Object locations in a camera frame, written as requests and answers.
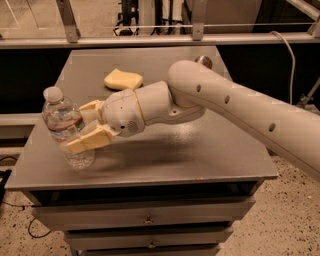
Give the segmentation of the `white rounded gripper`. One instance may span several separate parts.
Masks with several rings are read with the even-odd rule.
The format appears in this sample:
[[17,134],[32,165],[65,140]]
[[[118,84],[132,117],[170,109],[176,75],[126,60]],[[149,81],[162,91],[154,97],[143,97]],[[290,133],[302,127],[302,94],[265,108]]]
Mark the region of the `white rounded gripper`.
[[104,104],[100,100],[94,100],[82,105],[79,110],[86,124],[95,120],[101,121],[103,116],[108,125],[98,125],[89,133],[67,142],[66,150],[70,153],[107,146],[117,133],[122,137],[131,137],[145,129],[137,96],[130,89],[113,93]]

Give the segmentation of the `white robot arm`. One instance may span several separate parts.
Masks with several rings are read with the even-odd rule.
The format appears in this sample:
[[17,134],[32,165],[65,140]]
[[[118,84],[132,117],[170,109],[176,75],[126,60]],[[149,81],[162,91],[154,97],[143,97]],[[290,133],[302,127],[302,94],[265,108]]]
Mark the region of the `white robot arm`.
[[72,153],[100,148],[157,123],[179,124],[211,110],[315,179],[320,178],[320,118],[189,60],[172,64],[168,79],[125,89],[81,107],[88,126],[67,142]]

